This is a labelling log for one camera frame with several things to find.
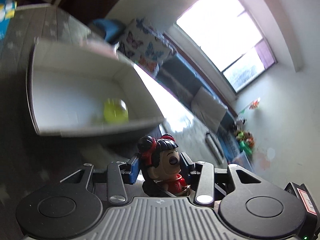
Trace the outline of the black-haired girl doll figurine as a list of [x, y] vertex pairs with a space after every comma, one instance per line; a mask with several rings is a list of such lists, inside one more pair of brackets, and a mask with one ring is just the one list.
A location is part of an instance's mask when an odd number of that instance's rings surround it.
[[165, 133], [159, 139], [147, 135], [137, 143], [142, 175], [146, 182], [175, 195], [186, 196], [190, 186], [180, 174], [180, 155], [174, 137]]

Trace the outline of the green round toy figure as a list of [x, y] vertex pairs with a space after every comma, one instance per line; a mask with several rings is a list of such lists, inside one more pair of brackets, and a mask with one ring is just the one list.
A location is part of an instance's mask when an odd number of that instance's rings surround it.
[[112, 124], [120, 124], [129, 120], [126, 103], [121, 99], [107, 99], [104, 102], [104, 120]]

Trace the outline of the clear plastic storage bin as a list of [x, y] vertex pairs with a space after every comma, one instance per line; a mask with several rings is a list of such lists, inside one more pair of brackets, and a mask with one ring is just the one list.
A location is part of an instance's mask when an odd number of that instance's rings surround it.
[[242, 166], [243, 168], [249, 170], [250, 172], [254, 172], [251, 163], [244, 151], [242, 151], [239, 155], [237, 155], [231, 162], [232, 164], [237, 164]]

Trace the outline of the stuffed toys pile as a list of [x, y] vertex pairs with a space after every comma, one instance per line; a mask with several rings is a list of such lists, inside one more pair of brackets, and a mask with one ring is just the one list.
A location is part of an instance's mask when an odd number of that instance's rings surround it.
[[236, 141], [239, 143], [240, 151], [244, 151], [247, 155], [251, 156], [253, 153], [253, 147], [255, 141], [253, 134], [249, 131], [244, 130], [246, 123], [245, 118], [238, 118], [232, 126], [233, 133]]

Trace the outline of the grey cushion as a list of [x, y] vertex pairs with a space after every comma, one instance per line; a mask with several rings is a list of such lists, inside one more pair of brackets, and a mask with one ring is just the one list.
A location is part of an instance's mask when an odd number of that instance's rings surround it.
[[203, 87], [198, 90], [190, 106], [193, 114], [214, 133], [227, 113], [227, 107]]

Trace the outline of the blue sofa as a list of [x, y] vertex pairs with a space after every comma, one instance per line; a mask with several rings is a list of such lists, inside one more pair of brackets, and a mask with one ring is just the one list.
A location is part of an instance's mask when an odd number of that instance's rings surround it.
[[[119, 45], [119, 38], [128, 25], [118, 20], [100, 18], [93, 20], [88, 26], [106, 42]], [[190, 111], [190, 104], [201, 87], [208, 90], [213, 96], [216, 96], [227, 107], [227, 113], [223, 117], [218, 131], [215, 133], [222, 146], [225, 158], [231, 163], [241, 153], [239, 143], [236, 141], [232, 130], [232, 126], [236, 121], [234, 112], [231, 111], [222, 96], [210, 87], [178, 51], [176, 51], [175, 56], [163, 63], [158, 74], [153, 77], [164, 88], [174, 94]]]

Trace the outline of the dark grey cardboard box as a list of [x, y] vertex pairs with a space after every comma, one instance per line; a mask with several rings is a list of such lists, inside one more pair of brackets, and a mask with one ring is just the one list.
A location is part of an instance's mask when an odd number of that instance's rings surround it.
[[[77, 45], [39, 38], [26, 74], [29, 112], [40, 136], [137, 139], [164, 121], [147, 89], [143, 71], [124, 58], [111, 58]], [[129, 119], [104, 120], [104, 103], [123, 101]]]

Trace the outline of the butterfly print pillow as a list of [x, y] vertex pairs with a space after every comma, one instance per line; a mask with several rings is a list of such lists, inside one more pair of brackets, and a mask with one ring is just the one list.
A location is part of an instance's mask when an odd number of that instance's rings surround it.
[[176, 54], [176, 48], [146, 18], [135, 18], [119, 38], [118, 50], [152, 76]]

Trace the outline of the window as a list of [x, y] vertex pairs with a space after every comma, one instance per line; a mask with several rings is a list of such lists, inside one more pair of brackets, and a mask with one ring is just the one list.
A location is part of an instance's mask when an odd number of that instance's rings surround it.
[[276, 63], [239, 0], [198, 0], [176, 21], [238, 93]]

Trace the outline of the blue yellow tissue box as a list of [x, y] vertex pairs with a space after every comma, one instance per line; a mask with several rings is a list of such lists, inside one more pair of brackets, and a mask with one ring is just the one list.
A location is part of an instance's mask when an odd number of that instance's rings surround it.
[[10, 20], [15, 16], [17, 2], [0, 0], [0, 40], [5, 38]]

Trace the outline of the paper flower wall decoration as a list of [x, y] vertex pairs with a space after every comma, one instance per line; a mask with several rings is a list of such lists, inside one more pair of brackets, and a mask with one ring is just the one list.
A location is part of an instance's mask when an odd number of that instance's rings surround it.
[[257, 98], [250, 102], [243, 110], [240, 111], [240, 113], [244, 113], [247, 109], [253, 110], [257, 109], [259, 107], [261, 98]]

